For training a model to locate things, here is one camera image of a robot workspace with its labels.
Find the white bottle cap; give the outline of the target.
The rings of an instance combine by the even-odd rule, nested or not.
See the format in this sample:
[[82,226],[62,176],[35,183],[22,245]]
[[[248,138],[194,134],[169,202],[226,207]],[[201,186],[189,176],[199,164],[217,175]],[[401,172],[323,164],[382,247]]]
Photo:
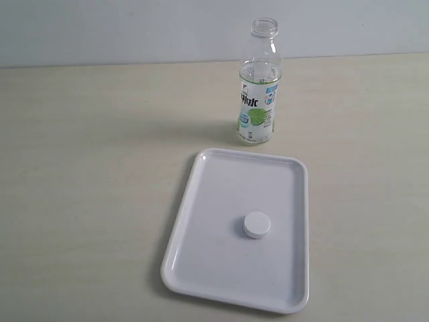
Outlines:
[[264,238],[271,229],[269,217],[259,211],[247,214],[243,220],[243,231],[251,239]]

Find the clear plastic drink bottle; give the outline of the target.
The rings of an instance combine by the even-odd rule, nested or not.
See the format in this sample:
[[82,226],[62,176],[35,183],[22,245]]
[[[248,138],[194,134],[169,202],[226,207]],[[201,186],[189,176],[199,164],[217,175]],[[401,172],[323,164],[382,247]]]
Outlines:
[[253,21],[239,76],[241,108],[237,133],[248,144],[269,141],[274,133],[275,104],[282,77],[281,55],[276,46],[278,23],[270,17]]

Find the white plastic tray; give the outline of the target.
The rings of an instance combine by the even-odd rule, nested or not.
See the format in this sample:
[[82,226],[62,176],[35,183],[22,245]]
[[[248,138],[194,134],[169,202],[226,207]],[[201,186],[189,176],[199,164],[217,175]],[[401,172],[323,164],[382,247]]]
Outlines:
[[[244,217],[271,221],[251,239]],[[308,171],[299,160],[207,148],[196,155],[160,268],[173,292],[292,314],[309,297]]]

